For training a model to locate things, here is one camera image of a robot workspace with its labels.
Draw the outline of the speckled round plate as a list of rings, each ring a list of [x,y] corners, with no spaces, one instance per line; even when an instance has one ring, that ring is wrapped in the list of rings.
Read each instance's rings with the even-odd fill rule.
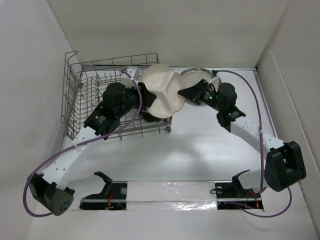
[[[194,67],[184,70],[180,75],[185,83],[185,88],[191,88],[190,93],[187,91],[187,96],[184,97],[186,101],[194,106],[205,106],[206,104],[199,100],[201,91],[205,87],[202,80],[205,80],[206,84],[210,83],[214,78],[213,72],[205,68]]]

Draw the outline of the cream plate brown rim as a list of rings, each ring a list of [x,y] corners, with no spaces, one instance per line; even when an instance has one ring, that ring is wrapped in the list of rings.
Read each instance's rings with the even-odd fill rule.
[[[142,119],[148,123],[152,123],[152,122],[160,122],[162,119],[161,118],[157,118],[152,116],[150,113],[146,112],[146,111],[142,111],[142,113],[140,114],[140,116],[142,117]]]

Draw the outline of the cream divided dish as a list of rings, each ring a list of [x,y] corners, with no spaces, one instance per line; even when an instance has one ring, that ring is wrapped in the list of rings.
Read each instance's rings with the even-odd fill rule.
[[[147,112],[153,117],[166,119],[180,111],[185,98],[178,94],[186,85],[182,76],[165,64],[155,64],[147,68],[140,81],[146,89],[156,95]]]

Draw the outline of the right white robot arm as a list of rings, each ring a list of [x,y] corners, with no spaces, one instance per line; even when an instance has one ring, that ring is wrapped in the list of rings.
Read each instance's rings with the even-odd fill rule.
[[[230,83],[221,83],[217,89],[202,79],[196,85],[178,91],[187,100],[205,104],[217,110],[221,127],[241,138],[259,154],[263,167],[244,170],[231,184],[231,191],[242,197],[249,189],[269,187],[276,192],[294,185],[307,176],[302,151],[298,143],[285,142],[256,126],[245,113],[236,107],[237,93]]]

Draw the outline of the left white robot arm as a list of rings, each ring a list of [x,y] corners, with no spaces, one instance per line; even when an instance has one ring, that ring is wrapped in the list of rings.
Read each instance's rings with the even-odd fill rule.
[[[75,190],[68,183],[90,147],[127,128],[156,99],[155,91],[143,82],[134,81],[131,88],[119,82],[109,84],[72,144],[28,176],[22,197],[25,211],[35,218],[62,215],[74,200]]]

